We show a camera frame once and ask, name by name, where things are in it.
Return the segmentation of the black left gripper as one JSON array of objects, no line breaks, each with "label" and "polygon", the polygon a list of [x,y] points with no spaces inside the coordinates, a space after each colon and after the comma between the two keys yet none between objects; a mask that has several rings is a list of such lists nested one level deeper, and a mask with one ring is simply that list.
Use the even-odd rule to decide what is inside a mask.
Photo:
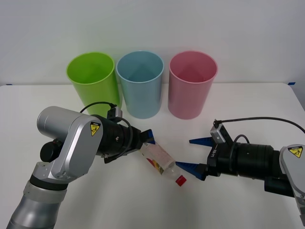
[{"label": "black left gripper", "polygon": [[108,164],[121,156],[137,151],[143,143],[155,145],[151,129],[144,132],[132,127],[133,135],[127,127],[105,127],[103,129],[103,157]]}]

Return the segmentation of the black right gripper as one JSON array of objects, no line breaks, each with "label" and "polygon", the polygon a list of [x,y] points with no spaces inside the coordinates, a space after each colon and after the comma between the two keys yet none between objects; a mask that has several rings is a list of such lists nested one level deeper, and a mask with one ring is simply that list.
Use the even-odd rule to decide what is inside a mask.
[{"label": "black right gripper", "polygon": [[221,174],[236,176],[236,172],[229,169],[230,145],[227,143],[217,144],[212,137],[204,137],[189,140],[190,144],[212,147],[206,164],[194,164],[175,162],[184,171],[205,181],[207,176],[219,177]]}]

